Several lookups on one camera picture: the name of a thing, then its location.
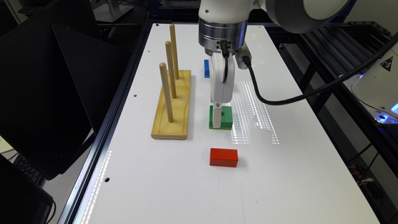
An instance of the blue light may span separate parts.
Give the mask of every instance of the blue light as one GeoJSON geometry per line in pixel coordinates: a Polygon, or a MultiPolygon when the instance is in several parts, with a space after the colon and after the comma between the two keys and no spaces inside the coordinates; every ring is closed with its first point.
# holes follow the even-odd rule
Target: blue light
{"type": "Polygon", "coordinates": [[[388,116],[383,116],[384,117],[384,119],[380,119],[380,122],[382,122],[382,123],[384,123],[385,121],[386,121],[386,119],[388,118],[388,116]]]}
{"type": "Polygon", "coordinates": [[[393,106],[392,108],[391,108],[391,111],[392,112],[394,112],[394,113],[396,113],[396,114],[398,114],[398,103],[395,105],[395,106],[393,106]]]}

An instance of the white tabletop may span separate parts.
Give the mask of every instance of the white tabletop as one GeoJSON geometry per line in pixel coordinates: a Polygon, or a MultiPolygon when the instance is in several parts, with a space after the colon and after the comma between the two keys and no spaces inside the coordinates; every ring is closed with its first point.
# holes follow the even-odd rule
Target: white tabletop
{"type": "MultiPolygon", "coordinates": [[[[198,26],[175,29],[179,67],[192,71],[188,138],[150,136],[170,40],[169,26],[160,24],[152,27],[94,190],[85,196],[82,223],[379,223],[306,101],[264,106],[249,71],[236,69],[234,128],[208,129],[208,57],[198,26]],[[238,166],[209,166],[211,147],[237,149],[238,166]]],[[[249,26],[246,43],[264,98],[301,94],[263,26],[249,26]]]]}

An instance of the wire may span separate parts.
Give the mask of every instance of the wire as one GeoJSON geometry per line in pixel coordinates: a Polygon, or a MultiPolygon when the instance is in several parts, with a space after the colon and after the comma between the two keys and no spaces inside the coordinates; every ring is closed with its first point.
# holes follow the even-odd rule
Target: wire
{"type": "Polygon", "coordinates": [[[223,57],[225,59],[223,83],[226,83],[226,78],[228,76],[228,57],[229,57],[228,44],[224,40],[224,41],[221,41],[220,46],[221,46],[221,53],[223,54],[223,57]]]}
{"type": "Polygon", "coordinates": [[[280,101],[269,101],[269,100],[264,99],[260,95],[259,89],[257,87],[257,81],[254,76],[253,68],[251,67],[250,58],[248,56],[244,56],[243,62],[245,63],[245,65],[248,67],[248,69],[250,71],[250,76],[251,76],[251,79],[252,79],[252,82],[254,85],[254,91],[256,92],[256,96],[259,98],[259,100],[268,105],[275,105],[275,106],[276,105],[286,105],[289,103],[295,103],[297,101],[304,100],[308,97],[319,94],[323,91],[327,91],[327,90],[339,85],[343,81],[345,81],[345,80],[351,78],[352,76],[356,75],[357,73],[361,72],[364,68],[366,68],[370,64],[374,63],[377,59],[382,57],[388,50],[390,50],[397,42],[398,42],[398,33],[395,36],[393,36],[393,38],[389,42],[387,42],[383,47],[381,47],[374,55],[369,57],[361,65],[359,65],[356,68],[349,71],[347,74],[337,78],[336,80],[331,81],[330,83],[327,83],[326,85],[321,86],[320,88],[317,88],[316,90],[313,90],[310,93],[302,94],[300,96],[295,96],[293,98],[289,98],[286,100],[280,100],[280,101]]]}
{"type": "Polygon", "coordinates": [[[358,181],[359,184],[361,184],[361,181],[363,180],[363,178],[365,177],[365,175],[368,173],[369,169],[371,168],[371,166],[373,165],[373,162],[376,160],[377,156],[379,155],[379,152],[376,153],[376,155],[374,156],[372,162],[369,164],[368,168],[366,169],[365,173],[363,173],[362,177],[360,178],[360,180],[358,181]]]}
{"type": "Polygon", "coordinates": [[[372,146],[372,143],[369,143],[361,152],[359,152],[357,155],[355,155],[349,161],[347,161],[347,163],[350,163],[350,162],[354,161],[355,159],[357,159],[360,155],[362,155],[362,153],[364,153],[366,150],[368,150],[371,146],[372,146]]]}
{"type": "Polygon", "coordinates": [[[390,219],[390,221],[387,222],[387,224],[390,224],[390,222],[393,221],[397,215],[398,215],[398,212],[396,213],[396,215],[394,215],[394,216],[390,219]]]}
{"type": "Polygon", "coordinates": [[[377,210],[380,210],[380,208],[383,206],[383,204],[384,204],[384,200],[383,200],[383,198],[380,198],[380,200],[381,200],[381,203],[380,203],[380,206],[379,206],[379,208],[377,209],[377,210]]]}
{"type": "Polygon", "coordinates": [[[228,57],[224,57],[224,59],[225,59],[225,68],[224,68],[223,83],[226,83],[226,77],[228,76],[228,57]]]}
{"type": "Polygon", "coordinates": [[[15,155],[11,156],[11,158],[8,159],[8,161],[11,161],[12,158],[16,157],[19,152],[15,153],[15,155]]]}
{"type": "Polygon", "coordinates": [[[52,203],[54,204],[54,211],[52,212],[50,219],[45,224],[49,224],[51,222],[52,218],[54,218],[55,211],[57,210],[57,204],[55,204],[54,200],[52,200],[52,203]]]}

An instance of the reflected light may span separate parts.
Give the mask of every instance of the reflected light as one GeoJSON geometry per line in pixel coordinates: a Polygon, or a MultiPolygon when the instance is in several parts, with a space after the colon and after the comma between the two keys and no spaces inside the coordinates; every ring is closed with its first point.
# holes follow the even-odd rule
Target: reflected light
{"type": "Polygon", "coordinates": [[[232,107],[234,123],[231,139],[233,144],[249,144],[251,128],[270,131],[272,143],[279,144],[267,108],[257,99],[251,82],[236,82],[232,100],[226,106],[232,107]]]}

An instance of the wooden base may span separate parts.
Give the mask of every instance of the wooden base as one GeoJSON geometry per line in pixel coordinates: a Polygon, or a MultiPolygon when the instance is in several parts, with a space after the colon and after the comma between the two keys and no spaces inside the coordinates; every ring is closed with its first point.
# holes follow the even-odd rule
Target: wooden base
{"type": "Polygon", "coordinates": [[[191,70],[180,70],[179,75],[180,78],[175,81],[177,98],[172,98],[174,121],[170,123],[167,119],[162,87],[151,133],[154,139],[184,140],[187,138],[191,70]]]}

